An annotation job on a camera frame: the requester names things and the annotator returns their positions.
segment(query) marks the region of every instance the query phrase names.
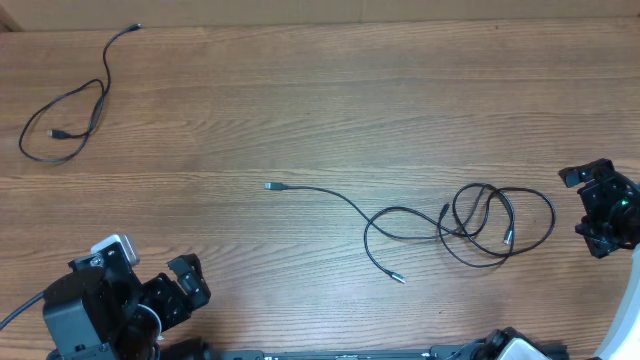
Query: beige wall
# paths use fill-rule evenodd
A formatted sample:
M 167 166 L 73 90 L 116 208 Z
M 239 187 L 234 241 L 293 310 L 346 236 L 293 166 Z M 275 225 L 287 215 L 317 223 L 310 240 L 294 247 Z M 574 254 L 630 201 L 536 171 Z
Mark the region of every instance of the beige wall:
M 640 0 L 0 0 L 0 6 L 26 31 L 640 13 Z

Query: table surface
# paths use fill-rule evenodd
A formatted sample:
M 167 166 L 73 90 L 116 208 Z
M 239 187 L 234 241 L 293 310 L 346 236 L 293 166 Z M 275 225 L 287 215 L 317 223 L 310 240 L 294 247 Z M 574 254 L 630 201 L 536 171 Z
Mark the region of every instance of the table surface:
M 210 304 L 166 334 L 221 349 L 407 349 L 513 326 L 586 358 L 626 289 L 630 253 L 596 260 L 573 227 L 584 214 L 557 171 L 607 157 L 640 179 L 640 19 L 474 21 L 149 29 L 108 53 L 113 87 L 98 131 L 72 161 L 18 151 L 26 120 L 54 97 L 105 78 L 110 31 L 0 34 L 0 314 L 66 274 L 111 233 L 136 241 L 141 280 L 200 257 Z M 96 87 L 50 109 L 26 147 L 62 155 Z M 471 182 L 526 186 L 558 221 L 539 248 L 494 270 L 436 241 L 396 242 L 339 199 L 268 192 L 265 181 L 340 191 L 368 214 L 391 205 L 437 216 Z M 549 210 L 513 195 L 516 246 Z M 497 204 L 479 241 L 502 244 Z M 403 234 L 432 226 L 393 215 Z M 453 224 L 450 216 L 446 224 Z M 469 259 L 488 261 L 459 239 Z M 0 358 L 52 349 L 34 306 L 0 334 Z

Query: white ring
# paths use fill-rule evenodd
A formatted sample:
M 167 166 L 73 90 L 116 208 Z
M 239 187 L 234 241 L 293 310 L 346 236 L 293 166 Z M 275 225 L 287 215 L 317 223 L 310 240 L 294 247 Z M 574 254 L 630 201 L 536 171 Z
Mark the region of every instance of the white ring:
M 160 317 L 158 316 L 158 314 L 156 314 L 156 312 L 153 311 L 153 309 L 151 309 L 146 305 L 138 304 L 138 306 L 152 313 L 153 317 L 156 318 L 156 322 L 158 323 L 158 340 L 162 340 L 162 336 L 160 336 L 160 334 L 162 334 L 162 322 L 160 322 Z

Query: wood grain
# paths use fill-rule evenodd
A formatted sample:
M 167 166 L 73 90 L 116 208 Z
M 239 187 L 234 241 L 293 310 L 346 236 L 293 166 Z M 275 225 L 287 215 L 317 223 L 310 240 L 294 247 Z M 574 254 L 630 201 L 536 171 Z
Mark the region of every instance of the wood grain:
M 29 116 L 104 77 L 111 32 L 0 34 L 0 313 L 68 272 L 111 233 L 142 253 L 141 280 L 195 252 L 211 303 L 167 334 L 222 349 L 404 349 L 460 343 L 514 326 L 587 358 L 626 288 L 628 253 L 590 257 L 583 215 L 556 172 L 600 157 L 640 179 L 640 20 L 142 30 L 114 43 L 114 84 L 98 132 L 69 163 L 19 153 Z M 30 151 L 75 144 L 97 89 L 50 109 Z M 338 199 L 267 192 L 265 181 L 331 188 L 369 214 L 390 205 L 436 216 L 470 182 L 527 186 L 558 211 L 553 236 L 500 269 L 457 263 L 436 242 L 373 234 Z M 514 195 L 517 245 L 549 211 Z M 481 241 L 503 249 L 504 211 Z M 381 224 L 433 234 L 414 218 Z M 476 261 L 458 241 L 456 250 Z M 0 334 L 0 358 L 53 347 L 41 304 Z

